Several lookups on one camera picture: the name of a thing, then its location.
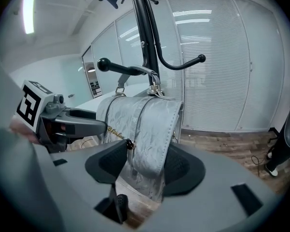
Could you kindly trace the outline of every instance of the bag strap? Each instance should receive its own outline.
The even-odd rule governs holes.
[[[155,95],[158,98],[164,99],[164,100],[174,100],[174,98],[171,97],[166,97],[164,96],[164,94],[161,91],[161,81],[158,77],[158,74],[156,72],[154,72],[153,70],[150,70],[146,67],[142,67],[142,66],[138,66],[138,65],[133,65],[130,66],[130,68],[141,71],[145,74],[148,74],[148,76],[150,76],[152,78],[152,83],[153,85],[149,87],[149,90],[147,91],[148,94],[150,95]],[[119,88],[123,88],[124,89],[124,84],[127,82],[127,80],[129,79],[130,75],[127,74],[122,74],[118,80],[118,87],[117,90]]]
[[[138,121],[139,121],[139,117],[141,112],[143,111],[144,107],[146,106],[146,104],[151,100],[155,98],[154,96],[147,96],[142,98],[140,101],[137,102],[136,104],[136,109],[133,113],[132,116],[132,121],[130,124],[130,135],[129,138],[134,142],[135,141],[135,134],[136,134],[136,129],[137,129],[137,125],[138,125]]]

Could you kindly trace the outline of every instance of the cable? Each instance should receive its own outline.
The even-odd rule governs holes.
[[[257,163],[255,163],[254,161],[253,161],[253,157],[255,157],[256,158],[256,160],[257,160]],[[265,160],[265,158],[266,158],[266,156],[262,159],[262,161],[260,162],[260,160],[258,159],[258,157],[257,156],[251,156],[251,161],[255,164],[255,165],[257,165],[257,175],[260,177],[260,165],[261,165],[261,163]]]
[[[86,143],[86,142],[88,142],[89,140],[93,140],[93,139],[90,138],[90,139],[86,140],[85,142],[83,142],[81,148],[83,148],[83,144]]]

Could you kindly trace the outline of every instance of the black metal stand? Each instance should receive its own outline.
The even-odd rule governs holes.
[[[158,66],[158,58],[160,62],[171,70],[183,70],[188,68],[192,65],[195,65],[200,62],[205,62],[206,57],[200,54],[197,58],[190,60],[180,66],[172,66],[168,64],[163,56],[162,56],[162,48],[159,38],[158,29],[156,26],[154,14],[152,11],[152,7],[150,4],[152,1],[154,4],[158,4],[159,2],[156,0],[132,0],[136,21],[139,30],[139,38],[141,42],[141,49],[143,53],[143,67],[153,70],[157,73],[158,77],[160,78],[159,74],[159,66]],[[131,68],[127,68],[118,64],[111,63],[108,59],[102,58],[97,62],[97,66],[101,71],[114,71],[129,75],[137,75],[139,73],[135,73],[135,70]],[[152,79],[149,78],[150,85],[153,85]]]

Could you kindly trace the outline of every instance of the white sneaker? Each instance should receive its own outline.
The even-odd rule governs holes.
[[[267,158],[268,158],[268,159],[271,159],[271,158],[272,158],[272,152],[269,152],[269,153],[267,154]]]
[[[269,173],[272,177],[277,177],[278,176],[278,171],[277,169],[275,168],[274,170],[270,171],[267,166],[265,165],[265,170],[267,173]]]

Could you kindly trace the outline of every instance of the black handle knob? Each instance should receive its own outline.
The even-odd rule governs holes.
[[[198,55],[198,58],[200,63],[204,63],[206,61],[206,56],[203,54]]]
[[[97,67],[102,72],[107,72],[110,70],[111,62],[108,58],[101,58],[97,62]]]

